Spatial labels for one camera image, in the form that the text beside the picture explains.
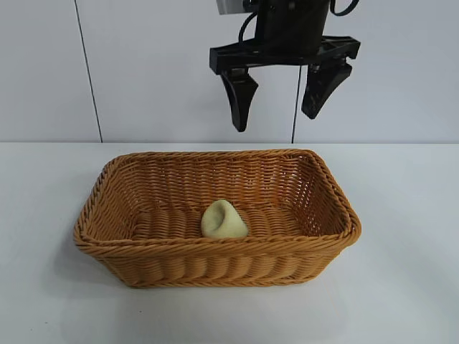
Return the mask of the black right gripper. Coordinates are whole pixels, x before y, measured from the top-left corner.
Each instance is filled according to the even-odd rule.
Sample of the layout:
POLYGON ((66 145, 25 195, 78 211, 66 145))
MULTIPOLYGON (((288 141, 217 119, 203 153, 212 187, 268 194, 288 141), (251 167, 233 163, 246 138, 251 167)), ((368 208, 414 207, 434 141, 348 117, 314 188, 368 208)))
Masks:
POLYGON ((237 41, 209 50, 209 67, 221 75, 229 100, 232 124, 247 128, 250 106, 258 84, 248 69, 270 65, 309 65, 302 112, 311 120, 320 113, 334 90, 352 72, 352 66, 327 60, 356 59, 360 42, 349 36, 323 33, 328 14, 346 16, 358 1, 341 11, 335 1, 243 1, 252 13, 240 27, 237 41))

